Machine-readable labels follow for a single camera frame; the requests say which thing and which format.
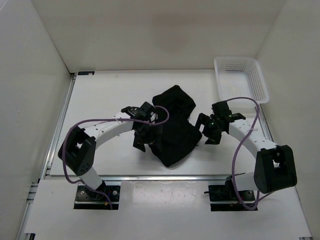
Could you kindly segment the black shorts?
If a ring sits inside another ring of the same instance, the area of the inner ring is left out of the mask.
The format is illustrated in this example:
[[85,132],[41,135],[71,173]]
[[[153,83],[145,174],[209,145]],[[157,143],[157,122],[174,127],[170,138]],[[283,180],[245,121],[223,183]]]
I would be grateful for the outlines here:
[[178,85],[154,96],[152,103],[167,109],[169,119],[161,125],[161,149],[154,144],[149,148],[165,167],[170,168],[190,154],[202,138],[201,132],[189,122],[196,103]]

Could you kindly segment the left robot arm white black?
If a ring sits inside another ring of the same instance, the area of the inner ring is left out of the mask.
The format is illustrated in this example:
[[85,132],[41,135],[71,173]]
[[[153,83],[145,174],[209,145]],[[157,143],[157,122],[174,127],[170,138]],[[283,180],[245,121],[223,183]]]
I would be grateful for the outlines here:
[[111,118],[92,118],[73,125],[67,132],[58,157],[62,161],[64,177],[70,184],[81,183],[84,192],[96,201],[112,201],[105,181],[94,168],[96,150],[115,137],[133,131],[143,144],[157,142],[162,126],[169,120],[169,113],[160,120],[154,109],[122,109]]

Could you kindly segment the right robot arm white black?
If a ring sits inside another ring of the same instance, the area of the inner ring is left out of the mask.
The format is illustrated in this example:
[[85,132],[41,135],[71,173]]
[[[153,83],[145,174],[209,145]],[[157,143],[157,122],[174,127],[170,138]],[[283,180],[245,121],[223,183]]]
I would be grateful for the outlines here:
[[230,200],[238,199],[243,191],[260,191],[269,194],[294,187],[298,183],[293,150],[288,145],[278,145],[254,130],[253,125],[240,113],[225,116],[200,113],[195,127],[203,125],[206,145],[218,145],[222,133],[234,137],[255,158],[254,171],[231,176],[224,184],[223,193]]

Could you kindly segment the white plastic basket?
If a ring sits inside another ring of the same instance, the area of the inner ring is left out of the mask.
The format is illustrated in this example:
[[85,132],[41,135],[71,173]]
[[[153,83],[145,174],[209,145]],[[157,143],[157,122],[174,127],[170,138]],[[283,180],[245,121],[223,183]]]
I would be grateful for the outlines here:
[[214,70],[219,99],[231,98],[239,108],[252,108],[254,103],[243,97],[266,104],[270,97],[258,61],[251,57],[219,56],[214,59]]

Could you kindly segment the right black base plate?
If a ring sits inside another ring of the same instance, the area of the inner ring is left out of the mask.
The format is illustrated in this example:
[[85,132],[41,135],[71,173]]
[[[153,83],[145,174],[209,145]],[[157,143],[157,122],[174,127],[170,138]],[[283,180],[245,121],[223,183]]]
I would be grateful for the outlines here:
[[[212,212],[241,212],[247,209],[238,200],[235,193],[230,193],[225,185],[209,185],[204,192],[209,196]],[[252,190],[240,191],[239,195],[245,204],[250,207],[255,204],[256,197]]]

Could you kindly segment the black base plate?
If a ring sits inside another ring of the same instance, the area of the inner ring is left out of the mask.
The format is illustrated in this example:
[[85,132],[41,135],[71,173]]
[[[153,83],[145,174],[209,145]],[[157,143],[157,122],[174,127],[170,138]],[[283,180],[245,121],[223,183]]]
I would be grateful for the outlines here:
[[[241,212],[247,209],[238,200],[235,193],[230,193],[225,185],[209,185],[204,192],[209,196],[212,212]],[[240,191],[239,195],[245,204],[250,207],[255,204],[256,197],[252,190]]]
[[106,202],[107,198],[104,195],[90,193],[85,186],[78,185],[73,208],[75,210],[118,210],[121,186],[106,185],[104,193],[109,197],[111,204]]

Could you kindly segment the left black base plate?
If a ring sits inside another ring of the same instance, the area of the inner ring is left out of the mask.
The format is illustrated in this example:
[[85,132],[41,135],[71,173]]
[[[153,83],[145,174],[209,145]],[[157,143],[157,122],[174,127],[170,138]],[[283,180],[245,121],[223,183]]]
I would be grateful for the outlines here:
[[111,204],[106,202],[107,198],[104,195],[90,193],[85,186],[78,185],[73,208],[75,210],[118,210],[121,186],[106,185],[104,193],[109,197]]

